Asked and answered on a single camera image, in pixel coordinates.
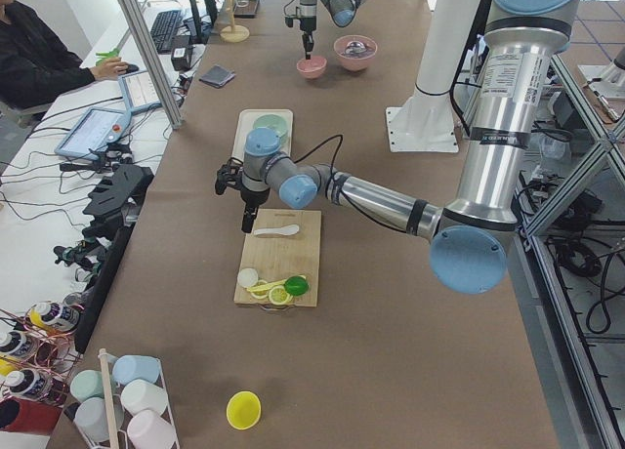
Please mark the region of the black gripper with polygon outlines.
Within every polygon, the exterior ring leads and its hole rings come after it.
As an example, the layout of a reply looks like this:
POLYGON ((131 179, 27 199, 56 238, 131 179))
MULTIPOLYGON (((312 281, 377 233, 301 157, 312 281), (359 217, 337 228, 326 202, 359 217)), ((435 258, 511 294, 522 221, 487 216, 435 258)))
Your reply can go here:
POLYGON ((288 27, 293 27, 294 22, 297 20, 302 31, 302 42, 305 50, 305 59, 309 60, 312 57, 314 40, 313 33, 316 31, 316 14, 312 16, 305 16, 302 14, 285 15, 284 21, 288 27))
POLYGON ((230 157, 217 171, 216 194, 223 195, 227 188, 238 191, 245 202, 241 230, 251 233, 258 209, 269 199, 270 188, 265 183, 249 179, 244 173, 243 162, 235 157, 230 157))

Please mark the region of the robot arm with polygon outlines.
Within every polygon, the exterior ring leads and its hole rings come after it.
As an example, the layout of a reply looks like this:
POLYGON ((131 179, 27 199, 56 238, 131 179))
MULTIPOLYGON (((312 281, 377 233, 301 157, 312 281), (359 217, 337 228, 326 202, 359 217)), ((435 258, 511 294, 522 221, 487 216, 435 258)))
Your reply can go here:
POLYGON ((378 225, 424 238, 438 281, 465 294, 495 287, 507 269, 517 219, 516 177, 531 139, 554 55, 569 44, 580 0, 437 0, 413 95, 390 111, 387 132, 407 151, 453 147, 453 89, 472 36, 487 47, 476 111, 455 197, 443 207, 339 171, 334 164, 296 162, 270 129, 251 131, 243 155, 217 172, 215 190, 236 190, 250 232, 275 193, 289 207, 318 195, 351 206, 378 225))
POLYGON ((295 21, 299 23, 306 60, 312 57, 318 1, 326 8, 335 25, 346 27, 353 21, 358 8, 367 0, 291 0, 287 3, 283 8, 284 21, 288 27, 293 27, 295 21))

